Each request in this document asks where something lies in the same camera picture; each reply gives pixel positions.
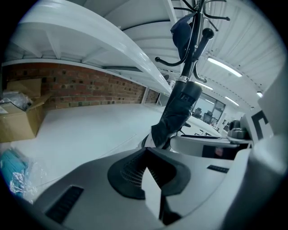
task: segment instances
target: cardboard box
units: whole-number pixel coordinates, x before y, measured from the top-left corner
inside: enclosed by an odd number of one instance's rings
[[[9,82],[7,90],[24,93],[33,103],[26,111],[10,102],[0,104],[0,143],[35,138],[44,118],[42,105],[50,94],[41,96],[41,79]]]

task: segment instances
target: ceiling light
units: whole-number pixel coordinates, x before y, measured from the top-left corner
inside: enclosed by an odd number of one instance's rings
[[[235,105],[239,106],[239,104],[237,104],[235,101],[233,101],[232,99],[230,99],[229,97],[225,97],[227,100],[231,101],[232,103],[234,103]]]
[[[207,59],[207,61],[212,62],[212,63],[214,63],[214,64],[216,64],[216,65],[218,65],[218,66],[220,66],[220,67],[222,67],[222,68],[224,68],[226,70],[228,70],[229,72],[233,73],[237,77],[242,77],[242,74],[238,73],[237,71],[235,71],[234,69],[230,68],[229,66],[227,66],[227,65],[225,65],[225,64],[223,64],[223,63],[221,63],[219,61],[216,61],[215,59],[213,59],[211,57],[209,57]]]
[[[258,91],[258,92],[257,92],[257,95],[258,95],[259,97],[263,97],[263,94],[261,93],[261,91]]]
[[[211,87],[209,87],[209,86],[206,86],[206,85],[204,85],[204,84],[202,84],[202,83],[200,83],[200,82],[195,81],[195,83],[198,84],[198,85],[201,85],[201,86],[203,86],[203,87],[205,87],[205,88],[207,88],[207,89],[209,89],[209,90],[213,90],[213,88],[211,88]]]
[[[205,99],[205,101],[207,101],[207,102],[209,102],[209,103],[211,103],[211,104],[213,104],[213,105],[214,105],[214,103],[213,103],[213,102],[211,102],[211,101],[209,101],[209,100],[207,100],[207,99]]]

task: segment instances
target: office chair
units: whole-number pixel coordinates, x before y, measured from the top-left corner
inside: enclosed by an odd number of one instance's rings
[[[211,120],[212,120],[212,112],[207,111],[207,113],[204,113],[203,121],[207,124],[211,124]]]
[[[197,108],[196,110],[195,110],[195,112],[193,113],[193,117],[196,117],[196,118],[201,118],[201,108]]]

